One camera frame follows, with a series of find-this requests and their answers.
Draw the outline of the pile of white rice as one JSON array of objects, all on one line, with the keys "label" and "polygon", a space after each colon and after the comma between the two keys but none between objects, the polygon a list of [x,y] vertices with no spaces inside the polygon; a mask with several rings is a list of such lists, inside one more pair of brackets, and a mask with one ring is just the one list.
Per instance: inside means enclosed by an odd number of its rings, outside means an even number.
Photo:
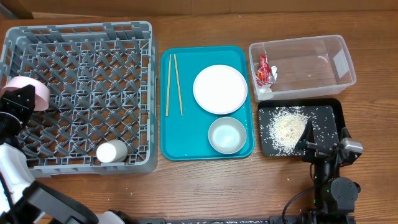
[{"label": "pile of white rice", "polygon": [[312,121],[316,144],[331,147],[338,142],[331,106],[260,108],[258,113],[261,149],[267,157],[299,156],[294,147],[308,120]]}]

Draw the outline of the grey bowl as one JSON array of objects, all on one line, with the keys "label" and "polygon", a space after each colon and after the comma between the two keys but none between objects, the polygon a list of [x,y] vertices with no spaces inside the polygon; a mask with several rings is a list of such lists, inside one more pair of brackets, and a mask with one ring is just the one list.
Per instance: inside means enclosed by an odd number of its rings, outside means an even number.
[{"label": "grey bowl", "polygon": [[247,133],[243,124],[232,117],[215,120],[208,130],[210,145],[222,154],[234,154],[246,143]]}]

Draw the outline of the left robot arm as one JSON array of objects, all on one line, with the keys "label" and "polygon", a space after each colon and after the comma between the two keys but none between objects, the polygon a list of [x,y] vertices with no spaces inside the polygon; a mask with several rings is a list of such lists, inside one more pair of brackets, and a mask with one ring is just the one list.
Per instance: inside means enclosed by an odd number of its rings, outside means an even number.
[{"label": "left robot arm", "polygon": [[36,223],[47,214],[51,223],[137,223],[122,211],[94,214],[82,203],[37,181],[16,136],[35,108],[35,86],[1,96],[1,223]]}]

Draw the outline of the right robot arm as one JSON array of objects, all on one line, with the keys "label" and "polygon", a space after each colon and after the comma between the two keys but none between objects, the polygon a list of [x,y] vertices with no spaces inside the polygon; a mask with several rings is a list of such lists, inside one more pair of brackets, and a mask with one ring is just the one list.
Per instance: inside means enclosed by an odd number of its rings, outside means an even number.
[{"label": "right robot arm", "polygon": [[354,223],[355,201],[361,187],[358,183],[340,176],[340,168],[350,166],[363,153],[363,145],[351,138],[346,128],[341,139],[332,147],[317,144],[312,122],[308,122],[296,144],[303,152],[302,160],[310,163],[314,186],[314,209],[303,212],[296,223]]}]

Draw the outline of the white paper cup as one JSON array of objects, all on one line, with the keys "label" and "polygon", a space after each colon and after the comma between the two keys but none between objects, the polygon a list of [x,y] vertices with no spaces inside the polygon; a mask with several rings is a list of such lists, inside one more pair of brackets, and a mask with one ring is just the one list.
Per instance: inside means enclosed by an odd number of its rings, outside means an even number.
[{"label": "white paper cup", "polygon": [[121,162],[127,157],[127,146],[118,139],[102,143],[96,150],[96,157],[101,163]]}]

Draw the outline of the wooden chopstick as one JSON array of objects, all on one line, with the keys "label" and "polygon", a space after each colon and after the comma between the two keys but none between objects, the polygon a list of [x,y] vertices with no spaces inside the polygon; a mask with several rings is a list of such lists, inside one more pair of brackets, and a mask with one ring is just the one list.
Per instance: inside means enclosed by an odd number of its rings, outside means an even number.
[{"label": "wooden chopstick", "polygon": [[176,80],[177,80],[177,90],[178,90],[178,100],[180,105],[180,114],[183,116],[183,105],[182,105],[182,94],[180,90],[180,79],[179,79],[179,72],[178,72],[178,62],[177,56],[174,54],[174,64],[175,64],[175,73],[176,73]]},{"label": "wooden chopstick", "polygon": [[165,116],[169,116],[169,99],[170,99],[170,76],[171,76],[171,65],[172,65],[172,56],[169,55],[169,67],[168,67],[168,76],[167,76],[167,98],[166,98],[166,112]]}]

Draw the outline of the pink small bowl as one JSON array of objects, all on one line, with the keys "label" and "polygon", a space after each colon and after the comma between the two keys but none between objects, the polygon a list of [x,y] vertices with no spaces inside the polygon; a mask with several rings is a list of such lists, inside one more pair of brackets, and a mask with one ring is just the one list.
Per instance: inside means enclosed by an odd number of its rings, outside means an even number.
[{"label": "pink small bowl", "polygon": [[35,87],[35,111],[44,111],[49,108],[50,91],[42,82],[25,76],[12,78],[4,87],[1,88],[1,96],[5,91],[14,91],[27,85]]}]

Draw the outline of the red snack wrapper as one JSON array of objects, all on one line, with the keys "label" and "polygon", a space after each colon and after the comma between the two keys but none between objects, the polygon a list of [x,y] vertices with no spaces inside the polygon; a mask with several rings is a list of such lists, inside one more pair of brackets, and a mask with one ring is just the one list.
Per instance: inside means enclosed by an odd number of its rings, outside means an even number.
[{"label": "red snack wrapper", "polygon": [[271,86],[277,80],[277,67],[275,65],[270,66],[267,56],[261,55],[259,62],[259,69],[256,72],[256,84],[259,87],[261,93],[271,92]]}]

